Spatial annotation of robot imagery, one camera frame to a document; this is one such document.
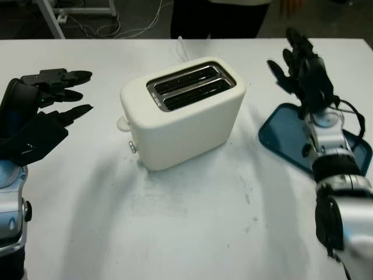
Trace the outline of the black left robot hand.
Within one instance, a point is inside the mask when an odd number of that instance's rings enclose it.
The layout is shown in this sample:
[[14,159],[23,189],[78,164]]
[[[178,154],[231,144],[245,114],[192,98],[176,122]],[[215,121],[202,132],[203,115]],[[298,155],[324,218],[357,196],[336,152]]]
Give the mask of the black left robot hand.
[[1,138],[10,138],[17,133],[40,108],[55,102],[81,100],[83,95],[71,88],[87,83],[92,74],[59,68],[11,79],[1,101]]

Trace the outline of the person's left hand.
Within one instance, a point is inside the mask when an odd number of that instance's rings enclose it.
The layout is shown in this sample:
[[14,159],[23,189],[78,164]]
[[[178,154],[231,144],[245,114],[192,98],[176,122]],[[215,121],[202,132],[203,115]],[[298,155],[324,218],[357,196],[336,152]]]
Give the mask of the person's left hand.
[[306,0],[281,0],[280,14],[288,17],[296,13],[306,3]]

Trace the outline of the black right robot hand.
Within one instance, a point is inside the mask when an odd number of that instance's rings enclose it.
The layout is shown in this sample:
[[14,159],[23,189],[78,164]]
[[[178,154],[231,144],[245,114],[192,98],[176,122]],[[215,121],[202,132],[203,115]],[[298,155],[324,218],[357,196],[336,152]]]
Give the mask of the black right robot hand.
[[309,39],[292,27],[286,29],[286,39],[291,46],[290,50],[283,50],[288,75],[273,60],[267,60],[267,64],[277,84],[301,102],[298,117],[303,119],[307,114],[318,113],[334,103],[334,88],[323,59],[313,51]]

